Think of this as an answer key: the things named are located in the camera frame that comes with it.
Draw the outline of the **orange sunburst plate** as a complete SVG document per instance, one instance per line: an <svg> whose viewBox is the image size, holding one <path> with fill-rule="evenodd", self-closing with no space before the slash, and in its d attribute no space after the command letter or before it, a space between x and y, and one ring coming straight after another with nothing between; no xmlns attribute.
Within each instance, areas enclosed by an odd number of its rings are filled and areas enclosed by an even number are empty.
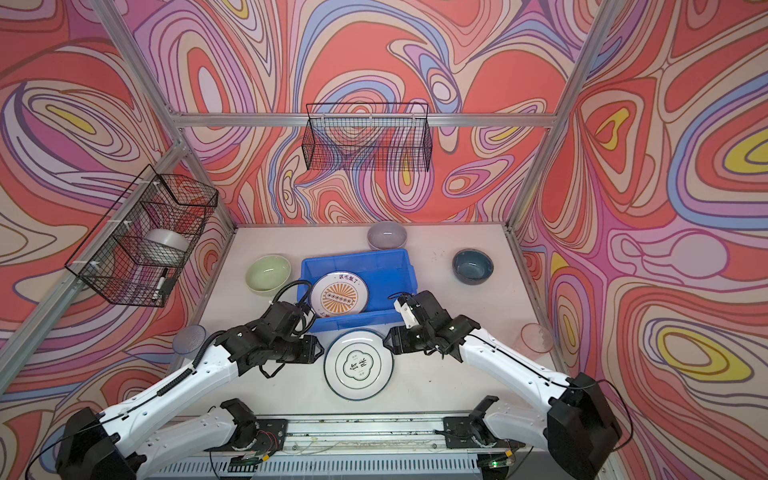
<svg viewBox="0 0 768 480"><path fill-rule="evenodd" d="M322 318L354 315L367 306L369 289L357 274L331 272L317 280L310 295L314 312Z"/></svg>

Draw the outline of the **white clover outline plate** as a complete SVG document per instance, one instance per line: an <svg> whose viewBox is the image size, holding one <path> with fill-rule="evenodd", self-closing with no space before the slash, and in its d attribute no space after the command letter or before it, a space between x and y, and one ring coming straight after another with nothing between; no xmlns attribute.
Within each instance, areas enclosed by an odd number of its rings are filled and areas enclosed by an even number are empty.
<svg viewBox="0 0 768 480"><path fill-rule="evenodd" d="M394 373L394 355L384 346L384 337L375 331L351 330L335 339L324 357L328 387L349 401L377 396Z"/></svg>

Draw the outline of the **blue plastic bin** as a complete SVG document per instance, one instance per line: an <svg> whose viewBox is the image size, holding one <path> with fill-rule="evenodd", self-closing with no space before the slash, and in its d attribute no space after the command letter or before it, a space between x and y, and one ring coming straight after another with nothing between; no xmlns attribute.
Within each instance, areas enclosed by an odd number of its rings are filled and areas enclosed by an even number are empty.
<svg viewBox="0 0 768 480"><path fill-rule="evenodd" d="M394 309L399 293L414 294L418 283L408 252L404 249L306 258L301 262L302 280L312 286L300 286L297 296L311 295L314 283L331 272L347 271L359 275L369 289L366 308L358 314L322 318L317 315L310 331L320 333L346 329L369 328L401 320Z"/></svg>

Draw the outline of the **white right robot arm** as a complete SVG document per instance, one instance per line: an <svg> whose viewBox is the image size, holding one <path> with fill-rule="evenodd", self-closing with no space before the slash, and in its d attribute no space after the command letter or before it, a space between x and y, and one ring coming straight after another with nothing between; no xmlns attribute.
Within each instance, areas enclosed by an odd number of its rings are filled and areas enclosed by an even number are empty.
<svg viewBox="0 0 768 480"><path fill-rule="evenodd" d="M519 408L485 396L463 418L446 427L454 447L523 444L545 449L574 479L594 479L618 447L622 428L599 381L585 373L570 377L505 345L477 321L453 317L428 290L396 293L401 325L390 329L385 347L394 355L421 352L452 357L490 375L526 402Z"/></svg>

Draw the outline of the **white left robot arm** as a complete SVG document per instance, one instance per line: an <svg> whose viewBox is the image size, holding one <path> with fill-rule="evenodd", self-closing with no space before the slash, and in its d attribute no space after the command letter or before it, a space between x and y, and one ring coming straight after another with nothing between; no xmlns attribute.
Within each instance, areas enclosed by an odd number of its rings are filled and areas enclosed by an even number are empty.
<svg viewBox="0 0 768 480"><path fill-rule="evenodd" d="M323 348L308 332L310 311L305 300L272 301L258 319L211 334L192 361L141 393L101 412L84 408L74 414L60 442L56 473L63 479L145 479L200 451L252 449L263 431L239 399L190 421L171 421L269 361L313 364Z"/></svg>

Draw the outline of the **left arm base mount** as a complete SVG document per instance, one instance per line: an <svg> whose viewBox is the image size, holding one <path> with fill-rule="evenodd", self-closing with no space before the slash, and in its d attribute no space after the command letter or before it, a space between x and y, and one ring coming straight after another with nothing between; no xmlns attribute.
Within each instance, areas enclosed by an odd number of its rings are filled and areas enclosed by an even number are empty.
<svg viewBox="0 0 768 480"><path fill-rule="evenodd" d="M287 427L287 419L257 419L253 424L245 427L238 426L232 439L221 446L207 449L207 452L274 454L284 447Z"/></svg>

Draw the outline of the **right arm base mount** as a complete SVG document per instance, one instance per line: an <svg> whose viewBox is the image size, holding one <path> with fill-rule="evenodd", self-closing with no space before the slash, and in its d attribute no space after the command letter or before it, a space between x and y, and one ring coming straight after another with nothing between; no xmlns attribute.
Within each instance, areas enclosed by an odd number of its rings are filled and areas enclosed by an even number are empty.
<svg viewBox="0 0 768 480"><path fill-rule="evenodd" d="M505 449L516 451L524 443L496 437L482 420L469 416L448 416L442 419L441 429L434 433L444 438L449 449Z"/></svg>

